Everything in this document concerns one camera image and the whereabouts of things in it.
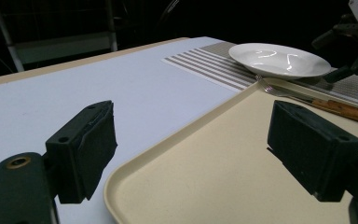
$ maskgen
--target white surface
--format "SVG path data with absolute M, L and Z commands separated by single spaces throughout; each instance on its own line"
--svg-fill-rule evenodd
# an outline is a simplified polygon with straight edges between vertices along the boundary
M 228 53 L 235 61 L 263 77 L 319 77 L 331 70 L 330 63 L 317 55 L 280 45 L 240 44 Z
M 0 85 L 0 161 L 46 152 L 45 142 L 87 105 L 114 103 L 117 151 L 90 201 L 59 204 L 61 223 L 112 223 L 103 185 L 119 165 L 225 102 L 235 92 L 163 63 L 220 42 L 191 38 L 133 54 Z

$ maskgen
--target white table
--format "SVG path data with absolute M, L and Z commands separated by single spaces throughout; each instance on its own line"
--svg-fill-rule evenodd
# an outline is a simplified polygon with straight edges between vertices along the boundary
M 92 199 L 57 200 L 61 223 L 112 223 L 103 202 L 108 175 L 236 94 L 161 59 L 220 41 L 181 38 L 0 77 L 0 161 L 22 152 L 44 154 L 45 142 L 81 109 L 112 100 L 118 147 Z

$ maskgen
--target table edge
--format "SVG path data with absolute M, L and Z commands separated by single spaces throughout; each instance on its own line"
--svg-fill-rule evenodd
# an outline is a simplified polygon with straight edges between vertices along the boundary
M 97 56 L 93 56 L 93 57 L 89 57 L 89 58 L 75 60 L 75 61 L 71 61 L 68 63 L 58 63 L 58 64 L 54 64 L 51 66 L 41 67 L 41 68 L 28 70 L 28 71 L 24 71 L 24 72 L 19 72 L 19 73 L 14 73 L 14 74 L 9 74 L 9 75 L 4 75 L 4 76 L 0 76 L 0 84 L 17 81 L 17 80 L 21 80 L 21 79 L 26 79 L 28 77 L 36 77 L 36 76 L 44 75 L 47 73 L 60 71 L 63 69 L 77 67 L 79 65 L 83 65 L 83 64 L 87 64 L 87 63 L 96 63 L 96 62 L 99 62 L 102 60 L 115 58 L 115 57 L 122 56 L 125 54 L 133 53 L 133 52 L 136 52 L 139 50 L 150 49 L 150 48 L 153 48 L 156 46 L 160 46 L 163 44 L 168 44 L 168 43 L 172 43 L 172 42 L 176 42 L 176 41 L 180 41 L 180 40 L 185 40 L 185 39 L 189 39 L 189 37 L 178 37 L 175 39 L 164 40 L 164 41 L 147 44 L 147 45 L 142 45 L 142 46 L 131 48 L 131 49 L 123 49 L 123 50 L 105 53 L 105 54 L 101 54 L 101 55 L 97 55 Z

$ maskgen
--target plate rim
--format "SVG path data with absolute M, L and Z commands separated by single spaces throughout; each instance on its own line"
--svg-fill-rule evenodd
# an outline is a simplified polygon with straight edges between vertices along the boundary
M 234 50 L 238 50 L 240 48 L 243 47 L 251 47 L 254 48 L 255 46 L 262 46 L 262 47 L 268 47 L 270 49 L 278 49 L 277 51 L 282 52 L 282 49 L 289 49 L 292 50 L 296 53 L 301 53 L 302 55 L 310 55 L 313 59 L 315 59 L 314 61 L 318 61 L 318 62 L 322 62 L 325 66 L 325 70 L 326 72 L 324 73 L 315 73 L 315 74 L 310 74 L 310 75 L 296 75 L 296 74 L 284 74 L 284 73 L 279 73 L 279 72 L 272 72 L 270 70 L 266 70 L 266 69 L 260 69 L 257 67 L 253 67 L 252 65 L 248 64 L 248 63 L 244 63 L 242 61 L 240 61 L 238 59 L 238 57 L 234 54 Z M 282 78 L 282 79 L 298 79 L 298 78 L 303 78 L 303 77 L 321 77 L 323 75 L 328 74 L 331 70 L 332 70 L 332 66 L 331 64 L 324 58 L 322 58 L 319 55 L 316 55 L 314 53 L 305 51 L 303 49 L 297 49 L 297 48 L 293 48 L 293 47 L 289 47 L 289 46 L 285 46 L 285 45 L 277 45 L 277 44 L 270 44 L 270 43 L 243 43 L 243 44 L 238 44 L 235 46 L 232 46 L 229 50 L 228 50 L 228 55 L 231 57 L 231 59 L 233 59 L 235 62 L 242 64 L 243 66 L 245 66 L 247 69 L 249 69 L 251 72 L 255 71 L 261 71 L 263 73 L 268 74 L 266 77 L 276 77 L 276 78 Z

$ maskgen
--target black background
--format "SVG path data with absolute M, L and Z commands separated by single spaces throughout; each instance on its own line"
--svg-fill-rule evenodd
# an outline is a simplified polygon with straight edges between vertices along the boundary
M 324 49 L 317 50 L 311 45 L 312 40 L 338 24 L 343 14 L 351 13 L 346 0 L 181 0 L 166 22 L 155 30 L 158 19 L 170 2 L 115 0 L 116 15 L 125 19 L 117 21 L 117 25 L 125 25 L 129 21 L 138 24 L 133 29 L 117 30 L 119 49 L 182 36 L 209 36 L 235 44 L 271 43 L 303 49 L 324 57 L 335 67 L 351 63 L 358 54 L 358 43 L 345 37 Z M 3 11 L 16 14 L 6 17 L 14 42 L 106 29 L 104 1 L 0 0 L 0 6 Z M 85 8 L 95 10 L 80 11 Z M 1 32 L 0 58 L 15 71 Z M 75 59 L 31 64 L 26 69 Z M 12 71 L 0 62 L 0 76 Z

